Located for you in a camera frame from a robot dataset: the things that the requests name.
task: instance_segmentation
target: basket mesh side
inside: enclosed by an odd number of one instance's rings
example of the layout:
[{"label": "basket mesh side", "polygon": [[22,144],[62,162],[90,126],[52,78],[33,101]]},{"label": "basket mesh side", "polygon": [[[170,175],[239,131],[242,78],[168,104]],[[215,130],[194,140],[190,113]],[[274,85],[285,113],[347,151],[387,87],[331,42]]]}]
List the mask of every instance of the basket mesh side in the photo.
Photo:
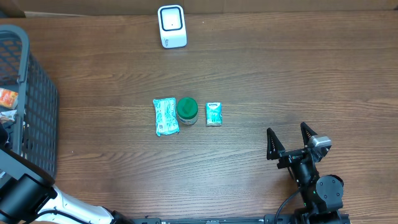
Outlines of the basket mesh side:
[{"label": "basket mesh side", "polygon": [[15,85],[18,80],[22,43],[15,39],[0,41],[0,85]]},{"label": "basket mesh side", "polygon": [[22,157],[55,175],[57,160],[58,91],[29,55]]}]

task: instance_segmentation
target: orange package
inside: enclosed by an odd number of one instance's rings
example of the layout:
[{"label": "orange package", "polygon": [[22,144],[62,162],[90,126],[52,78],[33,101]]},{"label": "orange package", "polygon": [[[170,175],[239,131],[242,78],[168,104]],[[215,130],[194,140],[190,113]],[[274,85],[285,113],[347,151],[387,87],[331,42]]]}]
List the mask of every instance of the orange package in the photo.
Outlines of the orange package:
[{"label": "orange package", "polygon": [[18,104],[18,93],[0,88],[0,106],[15,109]]}]

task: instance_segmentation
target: white device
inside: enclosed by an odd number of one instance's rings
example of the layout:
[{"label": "white device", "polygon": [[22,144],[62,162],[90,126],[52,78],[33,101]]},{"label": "white device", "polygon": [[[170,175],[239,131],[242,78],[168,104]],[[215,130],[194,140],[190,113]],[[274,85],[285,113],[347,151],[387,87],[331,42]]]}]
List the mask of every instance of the white device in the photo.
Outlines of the white device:
[{"label": "white device", "polygon": [[157,11],[160,39],[166,49],[184,47],[187,44],[184,11],[179,5],[162,6]]}]

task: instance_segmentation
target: cardboard wall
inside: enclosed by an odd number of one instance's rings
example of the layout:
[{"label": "cardboard wall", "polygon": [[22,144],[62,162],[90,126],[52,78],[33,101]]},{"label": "cardboard wall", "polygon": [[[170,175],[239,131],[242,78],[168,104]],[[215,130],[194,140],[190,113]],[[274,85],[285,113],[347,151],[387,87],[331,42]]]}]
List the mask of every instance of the cardboard wall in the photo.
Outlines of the cardboard wall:
[{"label": "cardboard wall", "polygon": [[14,0],[0,0],[0,10],[9,17],[25,17]]},{"label": "cardboard wall", "polygon": [[398,0],[0,0],[22,11],[71,15],[155,14],[160,6],[179,4],[187,14],[228,12],[393,10]]}]

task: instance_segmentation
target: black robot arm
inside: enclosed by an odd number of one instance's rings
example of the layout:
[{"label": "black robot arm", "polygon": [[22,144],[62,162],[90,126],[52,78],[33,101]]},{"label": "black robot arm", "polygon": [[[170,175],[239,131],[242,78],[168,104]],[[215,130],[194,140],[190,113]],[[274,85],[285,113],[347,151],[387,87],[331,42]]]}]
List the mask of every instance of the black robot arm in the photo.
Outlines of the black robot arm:
[{"label": "black robot arm", "polygon": [[[278,159],[279,169],[288,168],[290,175],[297,183],[297,193],[301,194],[304,201],[305,207],[295,210],[291,222],[349,223],[348,216],[341,216],[338,211],[343,208],[343,180],[336,175],[320,177],[315,167],[315,163],[320,162],[328,154],[331,139],[318,135],[305,123],[301,123],[301,131],[304,148],[286,151],[275,132],[271,128],[267,129],[267,159]],[[274,218],[275,224],[277,224],[280,210]]]}]

